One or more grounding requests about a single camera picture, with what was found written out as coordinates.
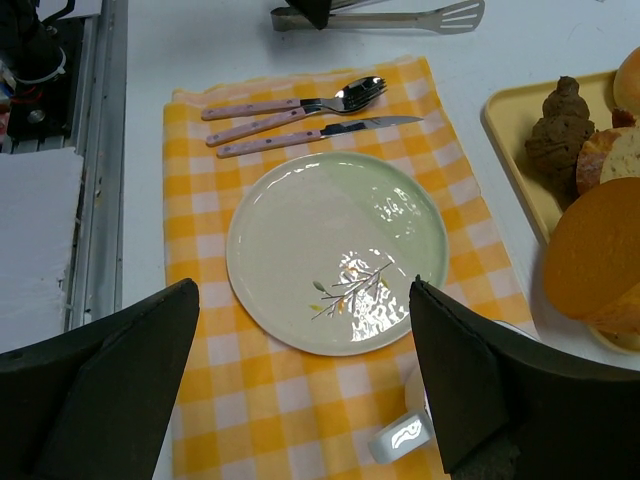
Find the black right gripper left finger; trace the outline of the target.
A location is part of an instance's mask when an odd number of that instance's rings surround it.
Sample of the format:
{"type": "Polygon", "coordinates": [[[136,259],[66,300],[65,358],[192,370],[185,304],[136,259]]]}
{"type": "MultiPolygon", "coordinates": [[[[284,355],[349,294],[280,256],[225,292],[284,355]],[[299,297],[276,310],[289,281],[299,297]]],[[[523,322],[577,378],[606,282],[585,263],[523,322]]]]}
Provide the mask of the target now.
{"type": "Polygon", "coordinates": [[[2,354],[2,478],[152,478],[198,317],[183,279],[2,354]]]}

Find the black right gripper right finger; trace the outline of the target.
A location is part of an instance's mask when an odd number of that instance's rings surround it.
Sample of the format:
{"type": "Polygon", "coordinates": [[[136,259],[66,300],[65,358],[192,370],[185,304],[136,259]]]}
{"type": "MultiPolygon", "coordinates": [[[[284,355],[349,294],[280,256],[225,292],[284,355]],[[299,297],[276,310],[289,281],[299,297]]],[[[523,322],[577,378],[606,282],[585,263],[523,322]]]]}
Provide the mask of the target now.
{"type": "Polygon", "coordinates": [[[414,343],[454,479],[635,479],[639,375],[551,348],[430,284],[410,288],[414,343]]]}

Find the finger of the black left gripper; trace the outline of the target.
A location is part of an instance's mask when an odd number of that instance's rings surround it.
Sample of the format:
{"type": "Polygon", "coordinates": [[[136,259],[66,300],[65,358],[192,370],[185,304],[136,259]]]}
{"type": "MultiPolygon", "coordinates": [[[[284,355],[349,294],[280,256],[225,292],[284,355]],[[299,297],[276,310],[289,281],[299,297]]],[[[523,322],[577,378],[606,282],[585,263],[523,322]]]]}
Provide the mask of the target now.
{"type": "Polygon", "coordinates": [[[317,30],[327,27],[332,7],[331,0],[286,0],[286,2],[303,15],[317,30]]]}

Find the stainless steel tongs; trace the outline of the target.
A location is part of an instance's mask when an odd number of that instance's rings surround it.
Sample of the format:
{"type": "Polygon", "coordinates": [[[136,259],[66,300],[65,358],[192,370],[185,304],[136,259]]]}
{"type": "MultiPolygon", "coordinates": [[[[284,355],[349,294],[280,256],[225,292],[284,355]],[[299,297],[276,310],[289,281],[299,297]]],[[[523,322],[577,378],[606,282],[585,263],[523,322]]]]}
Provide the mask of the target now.
{"type": "MultiPolygon", "coordinates": [[[[484,1],[461,1],[431,11],[414,13],[329,13],[325,29],[420,29],[439,35],[475,30],[485,12],[484,1]]],[[[278,7],[270,12],[275,31],[317,29],[293,7],[278,7]]]]}

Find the dark brown croissant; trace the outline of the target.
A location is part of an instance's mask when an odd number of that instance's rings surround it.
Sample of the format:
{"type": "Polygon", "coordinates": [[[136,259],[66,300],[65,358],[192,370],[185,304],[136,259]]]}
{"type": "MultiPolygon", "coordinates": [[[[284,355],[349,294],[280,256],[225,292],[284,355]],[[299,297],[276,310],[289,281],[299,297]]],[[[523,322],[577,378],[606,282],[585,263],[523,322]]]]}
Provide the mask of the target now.
{"type": "Polygon", "coordinates": [[[595,133],[587,102],[579,94],[578,81],[561,76],[542,104],[542,117],[525,141],[535,169],[560,192],[575,197],[576,163],[584,143],[595,133]]]}

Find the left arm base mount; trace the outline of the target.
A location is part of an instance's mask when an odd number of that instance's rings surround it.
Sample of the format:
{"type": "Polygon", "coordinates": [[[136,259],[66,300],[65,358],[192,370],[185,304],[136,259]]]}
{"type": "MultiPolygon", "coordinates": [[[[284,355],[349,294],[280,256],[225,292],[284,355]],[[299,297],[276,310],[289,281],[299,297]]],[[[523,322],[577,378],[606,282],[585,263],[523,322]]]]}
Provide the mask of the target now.
{"type": "Polygon", "coordinates": [[[7,141],[11,153],[33,151],[49,139],[64,142],[72,131],[77,83],[75,54],[82,29],[63,17],[73,1],[40,19],[37,1],[1,3],[1,63],[15,85],[1,82],[9,97],[7,141]]]}

